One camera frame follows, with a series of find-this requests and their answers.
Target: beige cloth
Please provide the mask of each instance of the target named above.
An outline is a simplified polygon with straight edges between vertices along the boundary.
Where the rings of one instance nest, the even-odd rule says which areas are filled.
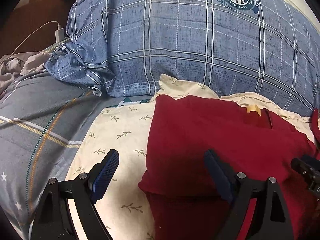
[[[148,135],[155,109],[155,98],[160,94],[175,99],[194,95],[219,99],[207,86],[189,81],[180,81],[162,74],[161,90],[150,103],[105,108],[91,125],[71,166],[66,180],[74,179],[81,172],[89,172],[95,163],[101,162],[110,149],[120,155],[116,170],[104,197],[95,207],[114,240],[154,239],[154,220],[145,194],[138,183],[146,171]],[[234,94],[222,100],[237,102],[240,106],[257,104],[260,108],[279,114],[299,131],[314,141],[308,126],[309,118],[280,109],[272,101],[255,93]],[[73,200],[69,201],[70,212],[80,240],[87,239],[82,229]]]
[[[20,75],[44,69],[51,56],[48,52],[25,52],[4,55],[0,59],[0,94]]]

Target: gray bed sheet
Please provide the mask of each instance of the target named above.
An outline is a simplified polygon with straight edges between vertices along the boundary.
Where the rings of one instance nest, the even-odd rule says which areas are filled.
[[[101,110],[150,98],[100,98],[48,72],[20,77],[7,89],[0,100],[0,205],[26,239],[48,179],[65,179]]]

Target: blue gripper pad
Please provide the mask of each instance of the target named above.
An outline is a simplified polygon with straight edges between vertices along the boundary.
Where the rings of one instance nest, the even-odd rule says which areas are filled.
[[[117,151],[112,152],[112,156],[102,168],[101,172],[92,184],[92,194],[90,200],[95,204],[102,199],[109,184],[119,165],[119,154]]]

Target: red cloth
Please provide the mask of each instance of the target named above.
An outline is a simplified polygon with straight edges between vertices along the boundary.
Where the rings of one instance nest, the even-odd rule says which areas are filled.
[[[307,136],[266,109],[259,117],[235,102],[161,95],[149,133],[148,170],[139,183],[155,219],[156,240],[212,240],[224,222],[229,206],[204,167],[208,149],[251,179],[275,177],[298,237],[316,205],[303,178],[290,168],[293,158],[316,154]]]

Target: cream fabric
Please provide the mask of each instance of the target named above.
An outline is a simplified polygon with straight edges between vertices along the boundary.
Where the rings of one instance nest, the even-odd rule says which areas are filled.
[[[81,172],[89,172],[95,163],[101,162],[109,149],[119,152],[119,167],[103,199],[95,205],[114,240],[154,239],[150,206],[137,184],[146,170],[145,157],[155,98],[166,94],[175,99],[187,95],[219,99],[215,92],[203,84],[177,80],[165,74],[160,77],[160,87],[161,90],[149,103],[105,108],[91,125],[66,177],[66,180],[74,179]],[[256,104],[261,109],[267,108],[289,121],[314,142],[309,118],[282,110],[265,97],[255,93],[240,93],[221,99],[234,101],[243,107]],[[74,202],[69,201],[69,205],[79,239],[87,239]]]

